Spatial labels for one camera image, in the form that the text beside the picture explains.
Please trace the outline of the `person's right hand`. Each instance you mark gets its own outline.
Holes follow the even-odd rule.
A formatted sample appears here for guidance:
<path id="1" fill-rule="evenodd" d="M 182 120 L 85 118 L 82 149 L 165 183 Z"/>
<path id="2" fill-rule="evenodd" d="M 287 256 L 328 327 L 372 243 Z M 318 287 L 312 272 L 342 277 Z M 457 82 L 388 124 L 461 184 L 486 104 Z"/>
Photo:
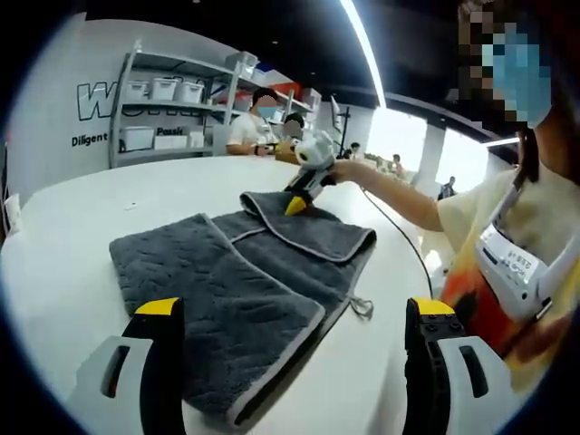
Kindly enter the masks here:
<path id="1" fill-rule="evenodd" d="M 378 176 L 379 173 L 363 163 L 345 159 L 337 160 L 330 170 L 334 183 L 353 182 L 364 189 L 371 186 Z"/>

